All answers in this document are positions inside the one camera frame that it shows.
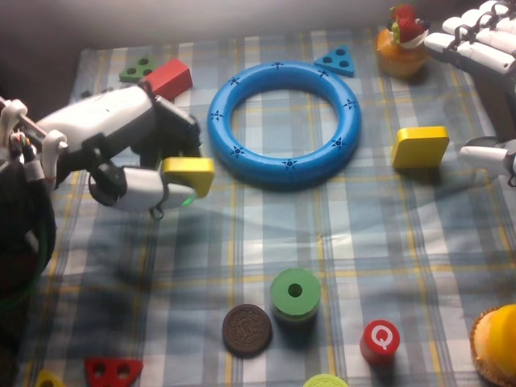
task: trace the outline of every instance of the blue star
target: blue star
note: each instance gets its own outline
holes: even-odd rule
[[[345,143],[342,142],[341,137],[339,137],[339,139],[333,139],[331,142],[333,143],[331,146],[337,147],[339,149],[339,152],[340,152],[341,147],[346,145]]]
[[[353,107],[355,107],[355,106],[356,106],[356,101],[352,101],[351,99],[349,99],[349,98],[348,98],[348,99],[347,99],[347,103],[346,103],[346,104],[344,104],[344,105],[342,105],[342,107],[346,107],[346,106],[347,106],[347,108],[348,108],[349,110],[351,110]]]
[[[282,66],[283,64],[281,62],[274,62],[273,64],[271,64],[271,67],[274,67],[276,66],[276,70],[279,70],[280,69],[280,66]]]
[[[210,116],[211,116],[211,120],[212,120],[212,121],[213,121],[214,119],[216,119],[216,120],[218,121],[218,118],[219,118],[219,117],[220,117],[220,118],[224,117],[224,114],[219,113],[219,112],[218,112],[218,110],[217,110],[217,111],[215,111],[214,113],[211,113],[211,114],[210,114]]]
[[[233,145],[233,152],[231,152],[231,154],[235,155],[235,157],[238,159],[240,155],[245,155],[245,152],[242,149],[243,147],[237,148],[235,145]]]
[[[285,164],[285,171],[287,171],[289,169],[295,170],[297,162],[298,162],[297,160],[288,159],[287,161],[282,161],[281,163]]]

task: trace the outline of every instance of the plaid tablecloth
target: plaid tablecloth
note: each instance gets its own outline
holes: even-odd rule
[[[412,84],[379,74],[377,29],[314,31],[168,47],[85,50],[72,101],[81,92],[120,87],[118,73],[141,56],[184,61],[193,88],[176,103],[202,124],[231,76],[269,60],[313,62],[347,44],[356,75],[345,78],[362,109],[360,145],[326,184],[272,193],[235,181],[216,164],[208,198],[160,221],[98,205],[86,173],[55,193],[55,256],[34,296],[17,386],[41,368],[68,387],[85,385],[89,356],[139,358],[136,385],[300,387],[332,373],[350,387],[477,386],[470,359],[473,320],[516,302],[516,190],[458,158],[467,140],[493,133],[471,79],[432,61]],[[401,127],[447,127],[440,173],[401,175],[390,148]],[[233,118],[246,147],[270,156],[319,148],[335,129],[320,98],[277,91],[250,98]],[[129,151],[118,164],[136,163]],[[224,349],[227,311],[249,302],[272,316],[269,286],[282,270],[312,270],[322,285],[311,335],[278,328],[266,352],[239,360]],[[395,369],[372,371],[359,350],[367,322],[399,329]]]

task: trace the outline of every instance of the red rectangular block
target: red rectangular block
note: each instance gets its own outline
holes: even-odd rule
[[[155,95],[168,100],[174,99],[192,87],[192,76],[186,64],[178,59],[172,59],[152,73],[144,80],[151,84]]]

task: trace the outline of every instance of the robotic hand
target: robotic hand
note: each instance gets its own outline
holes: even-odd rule
[[[0,139],[6,145],[18,120],[44,135],[40,162],[50,190],[71,172],[85,169],[99,203],[151,210],[159,217],[162,210],[190,204],[210,190],[213,162],[201,157],[197,121],[153,96],[145,83],[83,99],[31,125],[24,122],[30,120],[19,103],[4,102]],[[139,155],[140,167],[116,166],[111,158],[129,147]]]
[[[443,29],[446,33],[433,33],[425,39],[427,51],[437,60],[500,87],[516,119],[516,1],[489,0],[478,10],[449,18]],[[478,168],[509,175],[508,184],[516,186],[516,140],[472,139],[460,155]]]

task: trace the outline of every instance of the blue triangle block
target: blue triangle block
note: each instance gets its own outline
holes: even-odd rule
[[[346,45],[337,47],[335,50],[321,56],[315,62],[316,66],[322,67],[333,73],[353,77],[355,75],[355,65],[349,49]]]

